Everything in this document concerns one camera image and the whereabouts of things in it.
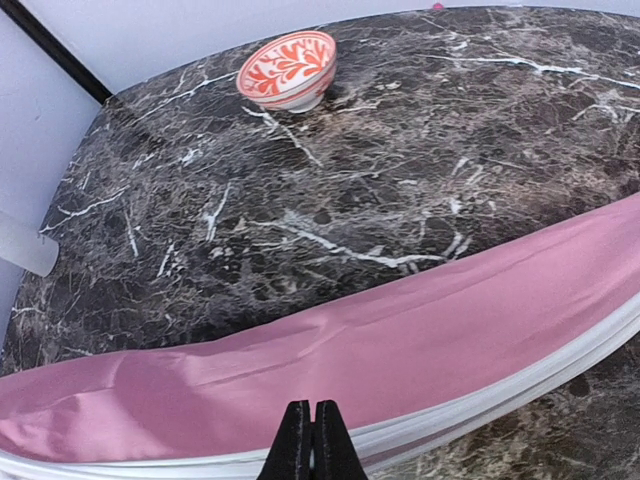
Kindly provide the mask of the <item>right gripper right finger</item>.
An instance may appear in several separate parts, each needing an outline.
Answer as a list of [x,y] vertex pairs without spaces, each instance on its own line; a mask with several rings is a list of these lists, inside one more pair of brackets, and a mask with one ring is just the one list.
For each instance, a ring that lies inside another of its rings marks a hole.
[[337,403],[316,405],[312,436],[312,478],[317,480],[367,480]]

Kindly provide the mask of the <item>white shuttlecock tube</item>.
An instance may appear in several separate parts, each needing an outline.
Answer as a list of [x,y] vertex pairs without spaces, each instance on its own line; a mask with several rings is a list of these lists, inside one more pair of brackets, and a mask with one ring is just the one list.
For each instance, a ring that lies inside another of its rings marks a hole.
[[1,212],[1,258],[40,277],[48,276],[59,256],[59,244]]

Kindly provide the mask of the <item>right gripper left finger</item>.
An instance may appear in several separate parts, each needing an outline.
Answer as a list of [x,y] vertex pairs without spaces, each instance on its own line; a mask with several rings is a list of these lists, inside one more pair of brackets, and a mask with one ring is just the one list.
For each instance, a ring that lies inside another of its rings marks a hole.
[[311,452],[309,402],[290,402],[257,479],[307,480],[311,472]]

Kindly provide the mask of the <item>pink racket bag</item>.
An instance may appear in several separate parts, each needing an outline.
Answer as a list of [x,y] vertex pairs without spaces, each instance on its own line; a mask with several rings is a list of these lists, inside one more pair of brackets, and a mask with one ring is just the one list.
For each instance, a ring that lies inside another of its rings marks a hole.
[[639,199],[225,338],[1,380],[5,479],[253,479],[337,402],[368,470],[510,413],[639,330]]

